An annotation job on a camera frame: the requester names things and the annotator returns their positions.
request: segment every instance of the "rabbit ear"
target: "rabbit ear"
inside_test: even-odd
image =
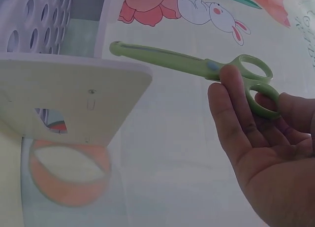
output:
[[[251,30],[242,22],[235,20],[235,26],[237,26],[239,29],[241,29],[246,34],[251,34]]]
[[[241,32],[238,31],[238,29],[234,26],[232,26],[233,28],[233,37],[235,39],[235,41],[240,45],[240,46],[243,46],[244,45],[244,40],[243,40],[243,37],[241,35]]]

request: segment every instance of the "finger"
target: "finger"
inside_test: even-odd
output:
[[[261,106],[263,106],[269,110],[273,110],[273,111],[277,110],[277,106],[274,103],[274,101],[272,101],[271,99],[269,99],[268,97],[266,97],[265,95],[263,95],[261,93],[256,94],[255,100],[257,101],[258,104],[260,104]],[[287,138],[289,143],[292,145],[296,145],[296,144],[298,144],[298,143],[300,143],[306,139],[310,139],[310,136],[308,134],[299,132],[299,131],[293,129],[292,127],[290,127],[284,121],[283,118],[279,118],[279,119],[273,121],[273,124]]]
[[[311,125],[314,125],[315,119],[315,99],[282,93],[279,97],[279,110],[287,124],[294,129],[305,133],[314,132]]]
[[[265,137],[270,146],[287,146],[290,145],[287,138],[279,129],[270,121],[260,117],[254,117],[260,133]]]
[[[241,128],[249,139],[251,145],[253,147],[268,147],[269,144],[267,140],[256,127],[256,123],[246,99],[244,83],[239,70],[232,65],[223,67],[220,71],[220,80],[230,95]]]
[[[248,151],[251,143],[237,119],[229,94],[222,84],[214,83],[208,90],[209,107],[214,118],[219,140],[233,166]]]

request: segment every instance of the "scissor handle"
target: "scissor handle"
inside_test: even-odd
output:
[[[260,76],[258,74],[251,72],[242,64],[244,62],[253,64],[253,65],[259,67],[262,71],[264,71],[266,76]],[[271,81],[271,79],[273,78],[273,73],[272,73],[271,69],[269,68],[269,66],[264,61],[262,61],[261,59],[259,59],[257,57],[243,54],[243,55],[240,55],[237,58],[235,58],[231,62],[231,64],[237,66],[238,69],[240,70],[242,76],[245,78],[249,78],[249,79],[253,79],[253,80],[259,80],[259,81],[266,82],[266,83],[269,83]]]
[[[246,98],[252,112],[255,115],[258,115],[262,118],[269,119],[269,120],[274,120],[274,119],[279,118],[280,112],[278,109],[277,111],[272,111],[259,105],[255,101],[255,99],[251,96],[251,91],[256,91],[267,96],[268,98],[270,98],[276,103],[277,108],[278,108],[278,102],[279,102],[279,93],[268,83],[261,82],[258,80],[252,80],[248,78],[243,78],[243,80],[244,80]]]

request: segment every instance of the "pink flower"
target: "pink flower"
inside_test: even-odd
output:
[[[255,0],[278,23],[290,27],[288,13],[284,8],[284,0]]]
[[[154,27],[163,16],[167,19],[181,17],[177,0],[125,0],[118,20],[130,24],[135,19],[141,24]]]

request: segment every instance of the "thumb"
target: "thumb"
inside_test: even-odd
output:
[[[279,97],[279,111],[292,128],[315,134],[315,99],[282,93]]]

